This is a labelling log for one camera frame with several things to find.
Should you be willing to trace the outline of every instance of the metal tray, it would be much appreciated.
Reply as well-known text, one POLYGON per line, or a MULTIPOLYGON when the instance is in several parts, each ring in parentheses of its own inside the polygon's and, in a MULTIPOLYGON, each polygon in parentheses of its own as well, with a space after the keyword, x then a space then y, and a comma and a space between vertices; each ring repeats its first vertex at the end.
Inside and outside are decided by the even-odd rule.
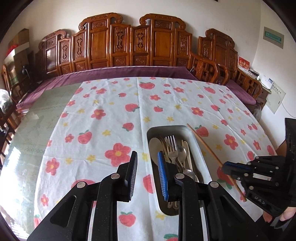
MULTIPOLYGON (((208 184, 210 181, 212 181, 209 170, 202 156, 198 143, 194 137, 194 134, 187 126, 157 126, 152 127, 147 131, 148 142, 154 137, 159 138, 161 136, 164 138, 165 136, 170 135, 175 136, 177 144, 181 144, 181 140, 188 142, 193 171, 199 179, 199 182, 208 184)), ((160 211, 168 216, 178 215, 179 211, 173 208, 168 208, 168 203, 164 201, 160 186, 158 167, 153 161, 151 161, 151 164, 158 200, 157 205, 159 206, 160 211)))

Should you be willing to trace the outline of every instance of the glass tabletop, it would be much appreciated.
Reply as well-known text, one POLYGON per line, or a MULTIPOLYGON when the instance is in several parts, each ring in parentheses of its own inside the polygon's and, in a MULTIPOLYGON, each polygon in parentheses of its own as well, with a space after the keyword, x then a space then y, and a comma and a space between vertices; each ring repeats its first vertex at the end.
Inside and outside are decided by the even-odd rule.
POLYGON ((51 133, 79 84, 45 91, 23 118, 0 174, 0 206, 24 231, 34 230, 36 181, 51 133))

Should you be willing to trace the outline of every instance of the table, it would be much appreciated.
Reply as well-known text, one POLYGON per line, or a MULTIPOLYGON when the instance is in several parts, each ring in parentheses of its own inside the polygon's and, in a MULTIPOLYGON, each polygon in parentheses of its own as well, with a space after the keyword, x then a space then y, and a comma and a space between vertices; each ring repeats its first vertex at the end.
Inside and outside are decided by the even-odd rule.
POLYGON ((79 86, 45 91, 23 118, 9 146, 0 175, 0 206, 27 234, 34 230, 36 181, 47 142, 79 86))
MULTIPOLYGON (((259 123, 225 86, 154 77, 87 81, 68 102, 48 141, 36 185, 36 224, 78 181, 101 181, 136 150, 134 196, 129 203, 118 203, 118 236, 121 240, 175 237, 178 217, 157 209, 146 133, 154 126, 186 123, 222 162, 247 163, 257 155, 274 155, 259 123)), ((199 145, 212 179, 258 219, 262 211, 240 200, 227 176, 199 145)))

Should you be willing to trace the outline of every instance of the purple fabric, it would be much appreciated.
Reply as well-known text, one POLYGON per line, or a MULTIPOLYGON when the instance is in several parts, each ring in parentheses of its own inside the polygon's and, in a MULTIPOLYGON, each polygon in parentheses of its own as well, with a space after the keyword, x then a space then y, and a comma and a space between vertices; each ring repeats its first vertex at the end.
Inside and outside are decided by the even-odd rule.
POLYGON ((227 88, 230 89, 233 94, 236 95, 237 98, 240 99, 240 101, 243 104, 251 104, 256 105, 256 100, 250 96, 246 91, 244 91, 237 83, 235 83, 233 80, 229 80, 226 84, 227 88))
POLYGON ((105 69, 92 69, 62 75, 44 81, 34 92, 17 104, 17 108, 30 108, 45 90, 82 83, 89 80, 112 79, 121 77, 166 77, 176 79, 197 80, 185 67, 117 67, 105 69))

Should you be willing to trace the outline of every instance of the wooden stick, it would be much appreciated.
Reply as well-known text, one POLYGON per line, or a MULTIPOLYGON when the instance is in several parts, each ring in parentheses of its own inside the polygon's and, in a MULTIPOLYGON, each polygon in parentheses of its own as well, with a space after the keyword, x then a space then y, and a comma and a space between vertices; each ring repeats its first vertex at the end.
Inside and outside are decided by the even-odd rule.
MULTIPOLYGON (((196 137, 196 139, 198 139, 204 146, 205 148, 208 150, 209 153, 211 153, 214 157, 214 159, 218 162, 219 166, 222 168, 223 163, 220 161, 220 159, 216 156, 216 154, 212 151, 212 149, 207 145, 207 143, 205 143, 205 141, 196 133, 196 131, 194 131, 194 129, 187 124, 187 126, 190 128, 190 130, 192 130, 194 136, 196 137)), ((235 186, 235 188, 238 190, 238 192, 240 193, 242 199, 244 202, 247 201, 247 199, 245 198, 244 194, 242 193, 242 191, 240 190, 240 188, 238 187, 236 181, 229 175, 227 175, 230 179, 230 181, 232 182, 232 184, 235 186)))

